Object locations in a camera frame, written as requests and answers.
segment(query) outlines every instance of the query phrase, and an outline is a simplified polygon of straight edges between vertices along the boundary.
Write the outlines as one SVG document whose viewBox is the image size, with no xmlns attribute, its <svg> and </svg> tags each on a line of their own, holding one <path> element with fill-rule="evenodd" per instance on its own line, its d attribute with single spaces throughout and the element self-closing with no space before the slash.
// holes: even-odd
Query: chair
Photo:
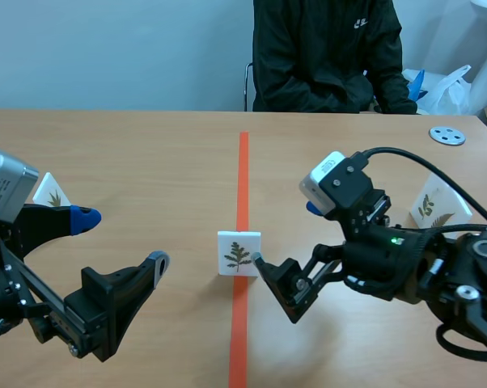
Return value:
<svg viewBox="0 0 487 388">
<path fill-rule="evenodd" d="M 243 88 L 243 111 L 247 111 L 247 90 L 248 90 L 248 79 L 249 79 L 249 68 L 252 67 L 252 62 L 247 63 L 245 66 L 245 87 Z"/>
</svg>

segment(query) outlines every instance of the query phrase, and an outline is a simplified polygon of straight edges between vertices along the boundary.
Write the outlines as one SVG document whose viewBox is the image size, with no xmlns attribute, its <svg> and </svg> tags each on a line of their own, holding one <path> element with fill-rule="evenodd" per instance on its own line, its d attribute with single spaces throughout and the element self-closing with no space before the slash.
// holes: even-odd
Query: card with leaf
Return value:
<svg viewBox="0 0 487 388">
<path fill-rule="evenodd" d="M 411 209 L 420 229 L 468 223 L 472 212 L 466 201 L 448 184 L 431 174 Z M 454 238 L 457 234 L 449 233 Z"/>
<path fill-rule="evenodd" d="M 47 172 L 33 196 L 33 203 L 44 206 L 71 206 L 66 194 L 62 191 L 51 173 Z"/>
<path fill-rule="evenodd" d="M 218 232 L 218 273 L 228 276 L 258 276 L 251 254 L 260 251 L 260 232 Z"/>
</svg>

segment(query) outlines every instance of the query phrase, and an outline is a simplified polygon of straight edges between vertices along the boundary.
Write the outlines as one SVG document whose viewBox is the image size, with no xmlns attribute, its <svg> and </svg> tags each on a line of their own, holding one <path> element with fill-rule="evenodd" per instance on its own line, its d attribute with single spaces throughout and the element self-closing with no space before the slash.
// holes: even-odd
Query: orange line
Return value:
<svg viewBox="0 0 487 388">
<path fill-rule="evenodd" d="M 240 133 L 236 231 L 249 230 L 249 132 Z M 229 349 L 229 388 L 247 388 L 248 280 L 235 276 Z"/>
</svg>

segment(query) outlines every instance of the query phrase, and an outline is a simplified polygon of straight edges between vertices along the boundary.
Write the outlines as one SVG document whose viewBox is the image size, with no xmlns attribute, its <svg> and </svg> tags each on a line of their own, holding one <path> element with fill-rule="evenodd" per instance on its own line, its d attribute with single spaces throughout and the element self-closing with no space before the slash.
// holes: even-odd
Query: person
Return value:
<svg viewBox="0 0 487 388">
<path fill-rule="evenodd" d="M 375 97 L 416 113 L 392 0 L 254 0 L 254 17 L 254 111 L 359 113 Z"/>
</svg>

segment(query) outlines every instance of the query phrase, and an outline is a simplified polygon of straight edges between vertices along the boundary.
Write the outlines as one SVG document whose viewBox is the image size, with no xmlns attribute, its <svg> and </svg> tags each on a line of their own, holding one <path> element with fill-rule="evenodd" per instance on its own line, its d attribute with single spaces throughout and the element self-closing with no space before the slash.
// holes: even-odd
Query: white wall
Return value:
<svg viewBox="0 0 487 388">
<path fill-rule="evenodd" d="M 395 0 L 406 66 L 474 75 L 468 1 Z M 1 0 L 0 108 L 242 110 L 251 42 L 252 0 Z"/>
</svg>

